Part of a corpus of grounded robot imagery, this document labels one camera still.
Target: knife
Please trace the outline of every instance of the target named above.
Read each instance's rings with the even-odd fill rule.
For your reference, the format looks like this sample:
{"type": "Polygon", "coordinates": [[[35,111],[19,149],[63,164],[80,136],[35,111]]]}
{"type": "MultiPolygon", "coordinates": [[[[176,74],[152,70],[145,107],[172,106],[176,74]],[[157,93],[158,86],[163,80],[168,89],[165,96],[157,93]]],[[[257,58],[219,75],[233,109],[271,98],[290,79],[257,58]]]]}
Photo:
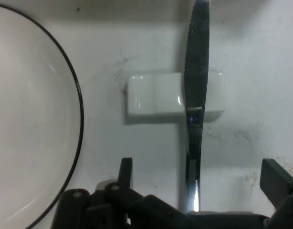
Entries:
{"type": "Polygon", "coordinates": [[[200,158],[209,64],[210,0],[193,6],[186,49],[184,89],[188,149],[185,212],[200,211],[200,158]]]}

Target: black plastic part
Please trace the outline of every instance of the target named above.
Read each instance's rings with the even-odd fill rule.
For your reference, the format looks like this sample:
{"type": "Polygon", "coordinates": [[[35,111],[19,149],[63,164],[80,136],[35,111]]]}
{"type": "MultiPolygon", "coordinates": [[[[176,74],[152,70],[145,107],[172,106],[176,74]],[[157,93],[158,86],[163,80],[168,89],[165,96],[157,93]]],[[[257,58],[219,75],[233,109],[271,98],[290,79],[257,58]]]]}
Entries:
{"type": "Polygon", "coordinates": [[[51,229],[78,229],[89,193],[84,189],[65,191],[59,200],[51,229]]]}
{"type": "Polygon", "coordinates": [[[131,187],[132,184],[133,159],[122,158],[119,169],[118,183],[124,187],[131,187]]]}
{"type": "Polygon", "coordinates": [[[293,193],[293,177],[274,159],[263,159],[260,188],[275,208],[278,208],[293,193]]]}
{"type": "Polygon", "coordinates": [[[266,216],[241,213],[189,214],[192,219],[209,229],[263,229],[266,216]]]}
{"type": "Polygon", "coordinates": [[[293,229],[293,196],[288,196],[269,220],[266,229],[293,229]]]}
{"type": "Polygon", "coordinates": [[[124,229],[126,227],[124,211],[111,205],[103,190],[96,190],[88,201],[80,229],[124,229]]]}
{"type": "Polygon", "coordinates": [[[117,183],[108,185],[105,192],[109,201],[128,213],[134,229],[206,228],[155,196],[143,197],[117,183]]]}

